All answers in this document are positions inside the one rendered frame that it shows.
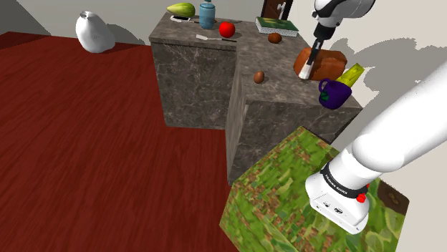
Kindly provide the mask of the white rounded container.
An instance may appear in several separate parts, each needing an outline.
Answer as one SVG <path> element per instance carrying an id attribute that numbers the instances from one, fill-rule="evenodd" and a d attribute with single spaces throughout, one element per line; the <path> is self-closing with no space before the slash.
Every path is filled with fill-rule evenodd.
<path id="1" fill-rule="evenodd" d="M 82 11 L 75 24 L 82 47 L 90 53 L 102 53 L 115 46 L 115 37 L 106 23 L 91 11 Z"/>

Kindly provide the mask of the grey marble counter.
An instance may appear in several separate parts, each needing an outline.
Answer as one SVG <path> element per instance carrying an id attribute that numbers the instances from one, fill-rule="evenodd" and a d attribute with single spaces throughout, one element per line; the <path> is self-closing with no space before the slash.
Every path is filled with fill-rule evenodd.
<path id="1" fill-rule="evenodd" d="M 336 110 L 323 107 L 317 82 L 298 78 L 293 65 L 303 38 L 272 44 L 253 22 L 235 27 L 237 42 L 204 41 L 196 34 L 219 38 L 218 29 L 165 14 L 149 37 L 165 123 L 224 130 L 229 182 L 298 127 L 330 143 L 361 111 L 354 98 Z M 258 71 L 261 84 L 254 82 Z"/>

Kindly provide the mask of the brown bread loaf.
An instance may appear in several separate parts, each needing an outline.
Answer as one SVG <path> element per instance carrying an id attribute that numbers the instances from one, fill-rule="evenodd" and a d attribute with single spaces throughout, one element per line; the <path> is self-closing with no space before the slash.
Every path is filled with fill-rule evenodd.
<path id="1" fill-rule="evenodd" d="M 299 74 L 303 65 L 307 62 L 311 52 L 310 47 L 305 47 L 298 55 L 294 63 L 294 71 Z M 314 66 L 309 79 L 320 81 L 324 78 L 336 80 L 345 70 L 347 58 L 340 51 L 321 49 L 314 60 Z"/>

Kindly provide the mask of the green squash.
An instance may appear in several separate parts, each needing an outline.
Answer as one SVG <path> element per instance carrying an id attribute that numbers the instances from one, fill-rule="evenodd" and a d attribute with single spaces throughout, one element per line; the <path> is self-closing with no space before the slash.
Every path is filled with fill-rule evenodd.
<path id="1" fill-rule="evenodd" d="M 196 15 L 195 6 L 191 3 L 177 3 L 172 4 L 166 10 L 176 16 L 183 16 L 191 18 Z"/>

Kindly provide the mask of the red apple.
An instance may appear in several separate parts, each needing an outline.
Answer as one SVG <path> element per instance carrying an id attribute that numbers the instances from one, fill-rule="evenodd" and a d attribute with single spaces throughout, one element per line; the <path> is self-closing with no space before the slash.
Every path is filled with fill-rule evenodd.
<path id="1" fill-rule="evenodd" d="M 234 24 L 231 22 L 227 22 L 227 21 L 221 22 L 218 30 L 219 30 L 219 34 L 224 38 L 230 38 L 236 32 L 236 28 L 235 28 Z"/>

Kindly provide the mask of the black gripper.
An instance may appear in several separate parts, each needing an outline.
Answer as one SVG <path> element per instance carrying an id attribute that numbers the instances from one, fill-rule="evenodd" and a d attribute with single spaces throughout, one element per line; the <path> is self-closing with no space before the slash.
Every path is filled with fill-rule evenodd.
<path id="1" fill-rule="evenodd" d="M 313 65 L 313 62 L 314 62 L 316 56 L 318 55 L 320 48 L 322 46 L 322 42 L 324 40 L 331 39 L 335 30 L 336 30 L 335 27 L 326 27 L 321 24 L 318 24 L 316 26 L 316 28 L 314 30 L 314 36 L 316 39 L 314 41 L 314 44 L 312 46 L 312 49 L 311 49 L 311 52 L 309 55 L 308 65 Z"/>

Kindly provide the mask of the yellow-green box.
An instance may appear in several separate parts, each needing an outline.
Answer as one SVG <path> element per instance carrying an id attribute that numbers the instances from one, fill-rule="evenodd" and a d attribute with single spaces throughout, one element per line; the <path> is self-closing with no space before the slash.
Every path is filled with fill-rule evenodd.
<path id="1" fill-rule="evenodd" d="M 347 85 L 348 87 L 352 87 L 364 71 L 365 69 L 361 65 L 356 63 L 346 72 L 344 72 L 340 77 L 338 77 L 337 81 Z"/>

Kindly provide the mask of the blue bottle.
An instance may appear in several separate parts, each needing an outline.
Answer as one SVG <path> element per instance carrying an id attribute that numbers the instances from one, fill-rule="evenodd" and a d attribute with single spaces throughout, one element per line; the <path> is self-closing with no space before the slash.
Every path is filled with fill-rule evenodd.
<path id="1" fill-rule="evenodd" d="M 199 24 L 203 29 L 212 29 L 215 23 L 216 7 L 211 0 L 204 0 L 199 6 Z"/>

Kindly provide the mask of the dark brown door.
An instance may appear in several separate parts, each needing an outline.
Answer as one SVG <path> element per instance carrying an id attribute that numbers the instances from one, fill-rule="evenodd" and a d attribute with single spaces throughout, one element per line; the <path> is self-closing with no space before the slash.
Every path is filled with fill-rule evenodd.
<path id="1" fill-rule="evenodd" d="M 293 0 L 264 0 L 261 17 L 287 20 Z"/>

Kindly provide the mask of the green book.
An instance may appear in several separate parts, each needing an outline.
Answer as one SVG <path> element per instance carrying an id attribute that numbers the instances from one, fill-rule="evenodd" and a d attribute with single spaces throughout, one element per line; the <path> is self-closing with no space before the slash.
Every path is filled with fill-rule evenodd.
<path id="1" fill-rule="evenodd" d="M 296 37 L 299 33 L 298 28 L 289 20 L 270 19 L 257 16 L 255 25 L 260 34 L 277 33 L 283 37 Z"/>

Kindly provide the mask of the green patterned robot stand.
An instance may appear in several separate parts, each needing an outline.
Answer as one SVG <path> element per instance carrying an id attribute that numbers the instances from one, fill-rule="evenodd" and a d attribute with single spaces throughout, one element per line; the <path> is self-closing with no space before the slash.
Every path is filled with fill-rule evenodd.
<path id="1" fill-rule="evenodd" d="M 381 179 L 370 212 L 352 235 L 312 209 L 304 183 L 338 151 L 297 128 L 232 185 L 220 227 L 239 252 L 395 252 L 409 200 Z"/>

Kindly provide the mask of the purple mug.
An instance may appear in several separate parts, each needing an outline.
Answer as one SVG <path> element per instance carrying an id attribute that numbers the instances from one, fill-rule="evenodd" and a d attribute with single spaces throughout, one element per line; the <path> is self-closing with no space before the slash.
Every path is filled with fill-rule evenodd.
<path id="1" fill-rule="evenodd" d="M 319 81 L 319 103 L 328 109 L 336 110 L 341 107 L 352 94 L 346 84 L 328 78 Z"/>

